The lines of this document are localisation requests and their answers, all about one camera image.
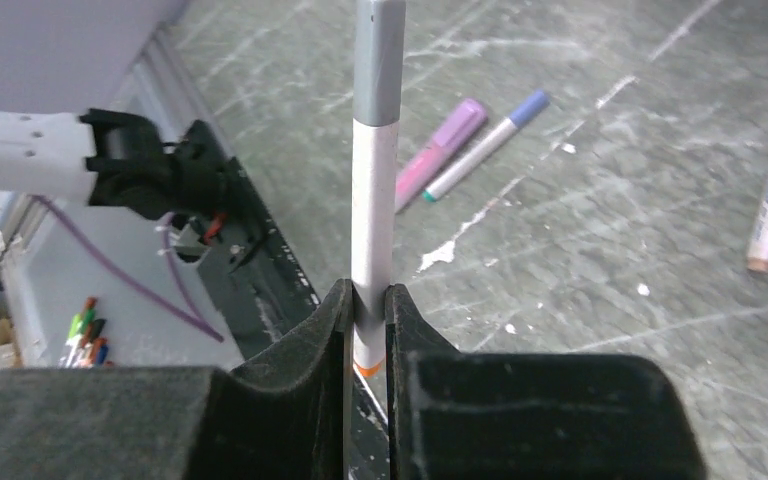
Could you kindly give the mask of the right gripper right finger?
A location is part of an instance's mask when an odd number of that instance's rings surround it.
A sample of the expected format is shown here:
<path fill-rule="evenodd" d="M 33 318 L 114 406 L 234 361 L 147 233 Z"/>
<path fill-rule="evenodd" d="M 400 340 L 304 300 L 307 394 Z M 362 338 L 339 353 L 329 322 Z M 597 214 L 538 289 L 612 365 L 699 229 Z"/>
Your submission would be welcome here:
<path fill-rule="evenodd" d="M 394 479 L 705 479 L 676 388 L 629 354 L 463 353 L 385 295 Z"/>

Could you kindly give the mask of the lavender capped teal marker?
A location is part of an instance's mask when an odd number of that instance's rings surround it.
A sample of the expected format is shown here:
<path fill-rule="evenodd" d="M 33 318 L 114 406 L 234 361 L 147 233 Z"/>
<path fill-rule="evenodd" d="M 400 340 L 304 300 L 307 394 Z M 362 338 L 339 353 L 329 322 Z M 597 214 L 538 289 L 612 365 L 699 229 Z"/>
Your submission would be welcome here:
<path fill-rule="evenodd" d="M 528 123 L 534 120 L 549 104 L 549 95 L 543 90 L 535 90 L 470 151 L 457 159 L 442 174 L 435 178 L 425 188 L 422 197 L 429 202 L 440 200 L 483 161 L 487 160 Z"/>

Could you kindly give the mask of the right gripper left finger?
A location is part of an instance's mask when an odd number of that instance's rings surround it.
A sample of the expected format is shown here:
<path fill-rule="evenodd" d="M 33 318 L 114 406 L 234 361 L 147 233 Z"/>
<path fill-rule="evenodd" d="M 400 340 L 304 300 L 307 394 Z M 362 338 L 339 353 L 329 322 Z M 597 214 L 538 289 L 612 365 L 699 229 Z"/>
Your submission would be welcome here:
<path fill-rule="evenodd" d="M 0 479 L 344 479 L 353 287 L 232 371 L 0 370 Z"/>

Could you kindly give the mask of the pink highlighter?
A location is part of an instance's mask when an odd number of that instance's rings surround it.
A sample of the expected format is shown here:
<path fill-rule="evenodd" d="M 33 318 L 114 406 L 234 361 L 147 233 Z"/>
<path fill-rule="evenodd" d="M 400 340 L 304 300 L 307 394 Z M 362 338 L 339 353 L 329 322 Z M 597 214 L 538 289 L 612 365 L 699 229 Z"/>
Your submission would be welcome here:
<path fill-rule="evenodd" d="M 486 120 L 484 106 L 472 98 L 463 100 L 450 112 L 425 146 L 398 173 L 394 202 L 396 213 L 425 188 Z"/>

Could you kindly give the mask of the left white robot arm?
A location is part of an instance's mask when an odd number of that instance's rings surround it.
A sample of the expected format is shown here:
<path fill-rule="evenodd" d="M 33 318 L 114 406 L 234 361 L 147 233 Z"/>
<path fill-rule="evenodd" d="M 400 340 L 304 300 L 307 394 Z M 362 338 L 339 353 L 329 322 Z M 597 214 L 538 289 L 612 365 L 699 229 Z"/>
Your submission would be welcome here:
<path fill-rule="evenodd" d="M 123 207 L 158 220 L 173 212 L 239 212 L 227 160 L 206 138 L 165 142 L 149 119 L 0 111 L 0 191 Z"/>

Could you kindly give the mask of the grey capped orange marker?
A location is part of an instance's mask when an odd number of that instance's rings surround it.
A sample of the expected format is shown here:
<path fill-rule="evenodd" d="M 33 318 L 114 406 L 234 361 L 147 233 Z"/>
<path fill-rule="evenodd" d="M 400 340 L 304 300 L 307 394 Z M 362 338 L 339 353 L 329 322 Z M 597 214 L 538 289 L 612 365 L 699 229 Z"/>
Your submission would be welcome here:
<path fill-rule="evenodd" d="M 386 358 L 401 110 L 404 1 L 359 1 L 354 47 L 350 278 L 353 362 L 363 376 Z"/>

